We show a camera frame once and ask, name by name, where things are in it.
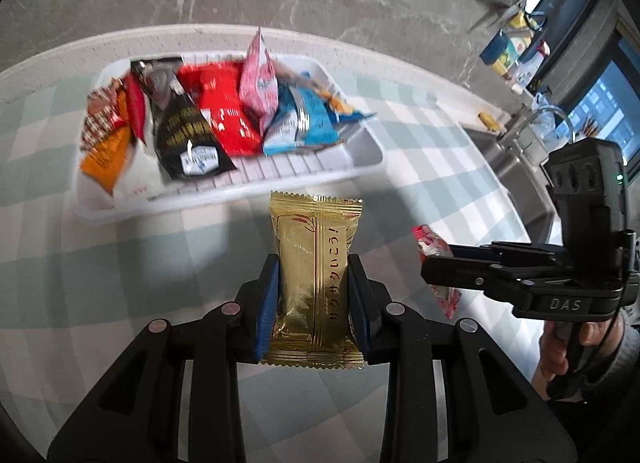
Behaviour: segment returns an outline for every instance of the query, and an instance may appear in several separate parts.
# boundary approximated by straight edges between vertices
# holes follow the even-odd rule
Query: red and white candy wrapper
[[[92,150],[116,129],[129,124],[118,110],[117,97],[121,89],[122,81],[114,78],[108,87],[97,88],[89,93],[86,98],[86,116],[82,123],[80,150]]]
[[[246,52],[239,93],[242,105],[259,122],[260,136],[264,136],[278,109],[278,82],[262,28],[258,28]]]
[[[430,229],[426,224],[416,226],[411,230],[415,239],[418,241],[418,250],[420,252],[420,262],[423,263],[431,255],[443,255],[445,257],[453,257],[449,245],[436,232]],[[442,308],[444,315],[448,319],[452,319],[460,302],[460,290],[445,286],[436,286],[430,284],[433,294],[438,299],[438,303]]]

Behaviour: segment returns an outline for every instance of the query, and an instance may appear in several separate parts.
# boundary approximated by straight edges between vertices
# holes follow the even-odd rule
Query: faucet
[[[560,118],[562,118],[562,120],[564,120],[564,122],[566,123],[566,126],[569,128],[569,140],[568,140],[568,143],[574,143],[574,141],[575,141],[575,129],[574,129],[574,124],[571,122],[571,119],[569,119],[569,117],[566,115],[564,110],[560,109],[560,107],[551,106],[551,105],[540,106],[540,107],[538,107],[538,109],[531,111],[531,114],[527,118],[525,118],[525,120],[522,123],[516,122],[507,131],[507,133],[505,133],[505,135],[502,136],[498,140],[498,143],[503,147],[510,146],[513,142],[516,141],[516,139],[518,139],[518,136],[523,131],[523,129],[526,126],[528,126],[531,122],[533,122],[537,117],[540,116],[540,114],[542,114],[545,111],[549,111],[549,112],[551,112],[553,114],[556,114]]]

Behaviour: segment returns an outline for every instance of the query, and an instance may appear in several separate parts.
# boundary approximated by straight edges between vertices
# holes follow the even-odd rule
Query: red snack bag
[[[414,233],[414,237],[418,241],[421,263],[426,261],[431,255],[453,257],[449,245],[426,224],[415,226],[411,231]],[[460,302],[462,293],[460,293],[458,288],[436,286],[435,284],[430,284],[429,286],[431,286],[433,294],[436,296],[436,299],[438,299],[438,303],[440,304],[444,315],[451,320],[456,308],[458,307],[458,302]]]
[[[183,64],[178,69],[176,77],[182,86],[182,89],[191,95],[194,102],[198,102],[202,85],[200,83],[200,74],[202,70],[210,64]]]
[[[241,71],[242,62],[214,62],[204,66],[200,73],[202,94],[198,107],[229,156],[253,156],[262,152],[260,134],[240,103]]]
[[[260,136],[264,136],[278,109],[278,83],[262,38],[262,28],[258,28],[246,52],[240,78],[240,101],[260,122]]]
[[[127,112],[133,136],[145,141],[145,95],[138,80],[129,72],[124,77],[124,88],[127,91]]]
[[[97,88],[86,98],[86,116],[82,123],[80,150],[92,150],[94,146],[127,125],[127,120],[118,110],[118,90],[122,89],[119,78],[111,80],[108,87]]]

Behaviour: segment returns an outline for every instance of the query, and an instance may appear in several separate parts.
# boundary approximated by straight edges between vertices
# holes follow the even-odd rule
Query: human hand
[[[583,346],[598,346],[607,332],[609,323],[606,322],[585,322],[580,328],[580,344]],[[566,344],[556,337],[556,323],[545,321],[545,329],[540,337],[540,374],[545,382],[550,382],[556,375],[564,375],[569,369],[569,362],[566,359]],[[600,348],[594,359],[598,364],[611,355],[622,340],[624,323],[621,316],[618,316],[613,329],[607,337],[606,343]]]

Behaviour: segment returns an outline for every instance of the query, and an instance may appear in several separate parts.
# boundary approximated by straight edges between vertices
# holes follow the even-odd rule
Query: gold snack wrapper
[[[362,201],[272,192],[269,208],[281,280],[266,362],[361,366],[349,326],[346,269]]]

